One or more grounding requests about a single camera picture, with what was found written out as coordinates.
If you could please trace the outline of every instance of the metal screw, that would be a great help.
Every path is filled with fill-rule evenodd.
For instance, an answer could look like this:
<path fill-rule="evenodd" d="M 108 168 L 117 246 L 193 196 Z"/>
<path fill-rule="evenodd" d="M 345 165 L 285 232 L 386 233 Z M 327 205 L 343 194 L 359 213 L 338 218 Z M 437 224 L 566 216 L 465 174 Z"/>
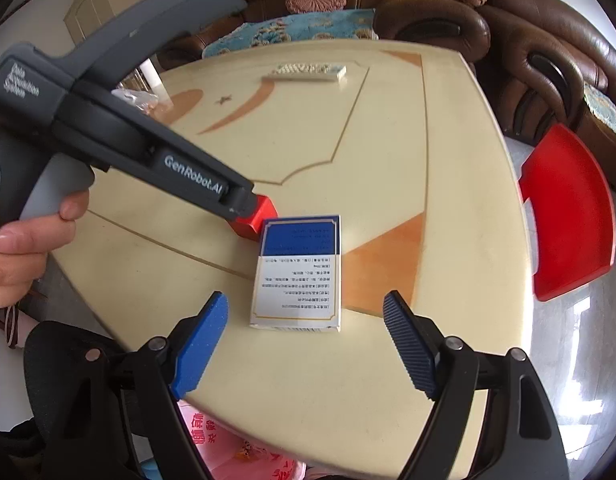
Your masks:
<path fill-rule="evenodd" d="M 91 363 L 99 359 L 99 357 L 101 357 L 101 350 L 99 348 L 91 348 L 86 352 L 86 361 Z"/>
<path fill-rule="evenodd" d="M 526 352 L 524 352 L 520 348 L 513 348 L 510 351 L 510 355 L 512 355 L 512 359 L 514 359 L 515 361 L 525 361 L 526 360 Z"/>
<path fill-rule="evenodd" d="M 445 338 L 445 345 L 451 350 L 461 350 L 464 347 L 464 342 L 458 337 L 451 335 Z"/>
<path fill-rule="evenodd" d="M 158 352 L 166 347 L 166 343 L 166 338 L 158 335 L 148 341 L 148 348 L 152 351 Z"/>

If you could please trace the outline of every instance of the gray floor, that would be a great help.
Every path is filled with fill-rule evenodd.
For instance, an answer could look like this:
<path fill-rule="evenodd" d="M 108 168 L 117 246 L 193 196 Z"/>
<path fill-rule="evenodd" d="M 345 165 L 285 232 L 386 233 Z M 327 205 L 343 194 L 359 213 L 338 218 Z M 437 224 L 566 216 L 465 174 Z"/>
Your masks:
<path fill-rule="evenodd" d="M 511 139 L 506 145 L 519 175 L 531 149 Z M 526 213 L 536 262 L 530 206 Z M 59 320 L 105 334 L 52 259 L 35 288 L 48 298 L 24 304 L 35 319 Z M 616 258 L 613 269 L 594 282 L 545 303 L 535 301 L 530 355 L 556 412 L 571 478 L 581 480 L 616 434 Z M 2 365 L 6 363 L 0 364 L 5 376 L 8 372 Z M 17 364 L 10 359 L 7 366 Z M 11 388 L 16 388 L 16 381 L 8 382 Z"/>

